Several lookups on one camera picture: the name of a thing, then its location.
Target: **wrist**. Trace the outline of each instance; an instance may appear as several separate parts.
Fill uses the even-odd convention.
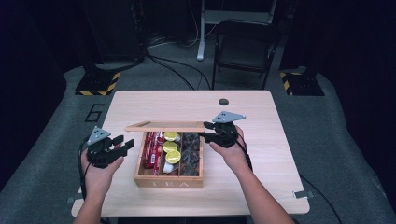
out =
[[[102,206],[103,202],[105,201],[105,195],[93,195],[87,194],[85,198],[85,203],[89,203],[91,205],[100,205]]]
[[[236,175],[236,177],[239,178],[240,175],[245,175],[246,173],[250,173],[251,170],[248,168],[247,164],[242,164],[240,166],[237,166],[236,168],[233,168],[233,173]]]

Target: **black cable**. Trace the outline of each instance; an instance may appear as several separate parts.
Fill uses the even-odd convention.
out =
[[[85,175],[87,174],[88,168],[92,165],[92,161],[94,160],[94,156],[91,159],[90,163],[88,164],[87,168],[85,169],[85,172],[83,173],[82,171],[82,164],[81,164],[81,156],[82,156],[82,149],[84,147],[84,144],[90,139],[90,135],[85,137],[81,144],[79,145],[78,148],[78,172],[79,172],[79,184],[81,186],[81,193],[82,193],[82,199],[85,201],[85,198],[87,196],[87,188],[85,186]],[[100,223],[102,224],[110,224],[108,220],[104,220],[101,218]]]
[[[342,224],[343,222],[341,221],[341,218],[338,216],[338,213],[335,211],[334,207],[329,202],[329,200],[324,196],[324,194],[317,187],[315,187],[315,185],[313,185],[311,182],[309,182],[305,177],[300,175],[300,178],[303,179],[306,183],[308,183],[314,190],[316,190],[317,193],[320,194],[320,196],[322,196],[322,198],[326,201],[326,203],[330,206],[330,208],[334,212],[335,217],[337,217],[338,223]]]
[[[131,69],[131,68],[139,65],[140,63],[143,62],[144,58],[145,57],[141,56],[137,60],[135,60],[133,63],[125,65],[125,66],[122,66],[122,67],[118,67],[118,68],[111,68],[111,69],[100,68],[100,69],[105,70],[107,72],[111,72],[111,73],[119,73],[119,72],[123,72],[125,70]]]
[[[199,78],[197,90],[199,90],[199,86],[201,86],[201,82],[202,82],[202,76],[200,76],[200,78]]]
[[[148,47],[155,47],[157,45],[161,45],[163,43],[166,43],[165,41],[167,40],[166,36],[154,36],[148,41]]]
[[[253,172],[253,165],[251,164],[251,159],[250,159],[250,156],[248,155],[248,148],[247,148],[247,147],[243,147],[243,146],[238,142],[237,139],[234,139],[229,133],[227,133],[227,132],[224,131],[223,129],[216,129],[216,130],[219,130],[219,131],[225,133],[230,139],[233,139],[233,141],[234,141],[239,147],[241,147],[242,151],[245,153],[245,160],[247,161],[247,166],[248,166],[248,168],[250,168],[250,170]],[[241,137],[242,141],[244,142],[244,145],[246,146],[247,144],[246,144],[246,142],[245,142],[245,139],[242,137],[241,134],[238,134],[238,135]]]
[[[188,3],[189,3],[189,8],[190,8],[191,17],[192,17],[192,20],[194,21],[196,35],[195,35],[195,40],[193,40],[192,43],[189,44],[189,45],[183,45],[184,47],[191,47],[191,46],[194,45],[194,44],[197,42],[197,40],[199,39],[199,38],[198,38],[198,37],[199,37],[198,25],[197,25],[197,21],[196,21],[196,19],[195,19],[195,17],[194,17],[194,13],[192,12],[191,1],[189,0]]]
[[[186,64],[186,63],[181,63],[181,62],[178,62],[178,61],[175,61],[175,60],[170,60],[170,59],[165,59],[165,58],[160,58],[160,57],[157,57],[157,56],[153,56],[153,55],[151,55],[151,54],[149,54],[149,53],[148,53],[148,55],[149,55],[149,57],[152,57],[152,58],[155,58],[155,59],[158,59],[158,60],[167,61],[167,62],[169,62],[169,63],[178,63],[178,64],[187,66],[187,67],[189,67],[189,68],[191,68],[191,69],[197,71],[199,74],[201,74],[201,78],[204,77],[204,79],[205,79],[205,81],[206,81],[206,84],[207,84],[208,88],[210,89],[210,84],[209,84],[209,81],[207,80],[207,77],[206,77],[200,70],[198,70],[197,68],[195,68],[195,67],[193,67],[193,66],[191,66],[191,65],[189,65],[189,64]]]
[[[165,68],[167,68],[167,69],[169,69],[169,70],[171,70],[172,72],[174,72],[175,74],[177,74],[188,86],[189,86],[189,88],[190,88],[190,90],[195,90],[195,88],[190,84],[190,82],[186,79],[186,78],[184,78],[179,72],[177,72],[172,66],[170,66],[170,65],[168,65],[168,64],[166,64],[166,63],[162,63],[162,62],[159,62],[158,60],[156,60],[155,58],[153,58],[151,55],[147,55],[152,61],[154,61],[155,63],[157,63],[157,64],[159,64],[159,65],[161,65],[161,66],[163,66],[163,67],[165,67]]]
[[[87,196],[87,189],[85,187],[85,174],[83,173],[82,170],[82,164],[81,164],[81,155],[82,155],[82,148],[84,147],[84,144],[90,139],[90,136],[88,135],[85,137],[81,144],[79,145],[78,148],[78,172],[79,172],[79,184],[81,186],[81,193],[82,193],[82,198],[85,200],[85,197]]]

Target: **person's left hand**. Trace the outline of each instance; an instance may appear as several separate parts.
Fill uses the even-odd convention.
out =
[[[88,150],[85,149],[81,155],[82,172],[84,173],[90,164],[87,159],[87,152]],[[104,199],[110,189],[113,175],[122,165],[123,161],[124,158],[119,157],[105,169],[96,168],[93,165],[90,165],[90,167],[88,167],[87,174],[85,175],[85,186],[87,189],[86,198],[100,197]]]

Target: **yellow and black hazard tape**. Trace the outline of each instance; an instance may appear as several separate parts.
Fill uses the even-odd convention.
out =
[[[287,95],[293,95],[293,91],[291,90],[290,84],[288,82],[288,77],[286,76],[287,73],[280,73],[280,77],[282,78],[283,87],[285,88]],[[292,75],[300,75],[301,73],[288,73]]]
[[[108,86],[106,91],[76,91],[75,95],[109,95],[113,92],[114,88],[116,87],[117,81],[119,80],[120,73],[114,75],[113,79],[111,80],[110,85]]]

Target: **red package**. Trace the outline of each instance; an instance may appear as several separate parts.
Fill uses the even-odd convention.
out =
[[[161,154],[163,153],[163,132],[158,132],[155,138],[155,158],[154,158],[154,175],[160,172]]]
[[[143,164],[146,169],[154,167],[154,161],[151,162],[152,150],[154,149],[154,137],[154,132],[149,132],[146,135],[145,148],[143,152]]]

